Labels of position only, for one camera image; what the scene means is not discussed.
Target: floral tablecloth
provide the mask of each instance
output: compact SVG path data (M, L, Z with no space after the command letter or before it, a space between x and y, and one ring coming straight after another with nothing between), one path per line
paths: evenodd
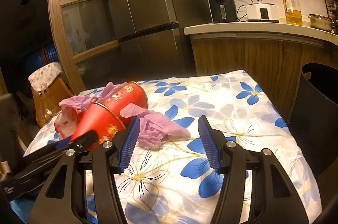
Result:
M296 187L310 222L320 214L320 196L311 169L284 120L246 72L140 84L148 95L149 108L187 128L191 138L169 139L156 150L136 145L129 168L115 175L129 223L210 223L224 175L216 174L208 163L197 129L201 115L245 149L271 149ZM82 95L97 96L101 91L85 91ZM59 139L55 118L40 130L27 154ZM86 186L89 220L97 223L91 172L87 172ZM248 171L241 221L248 218L250 202Z

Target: polka dot cloth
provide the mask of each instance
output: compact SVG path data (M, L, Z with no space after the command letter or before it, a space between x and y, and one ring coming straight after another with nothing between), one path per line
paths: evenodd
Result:
M35 91L42 92L52 84L54 79L62 72L60 63L50 63L34 71L28 80Z

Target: yellow oil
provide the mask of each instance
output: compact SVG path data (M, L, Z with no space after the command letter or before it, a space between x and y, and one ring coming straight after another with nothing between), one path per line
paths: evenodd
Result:
M303 24L303 19L301 18L301 11L293 10L293 13L285 13L286 22L290 25L301 26Z

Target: orange bag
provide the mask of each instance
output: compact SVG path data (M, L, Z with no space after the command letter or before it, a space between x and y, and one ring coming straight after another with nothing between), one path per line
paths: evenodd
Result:
M59 103L66 98L72 97L73 94L65 85L62 78L57 78L49 86L45 87L40 95L37 91L32 88L36 119L40 128L48 123L59 111Z

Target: black trash bin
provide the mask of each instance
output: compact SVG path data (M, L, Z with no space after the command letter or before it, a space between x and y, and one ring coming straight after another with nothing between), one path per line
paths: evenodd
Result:
M337 69L317 63L302 67L289 129L318 177L338 157Z

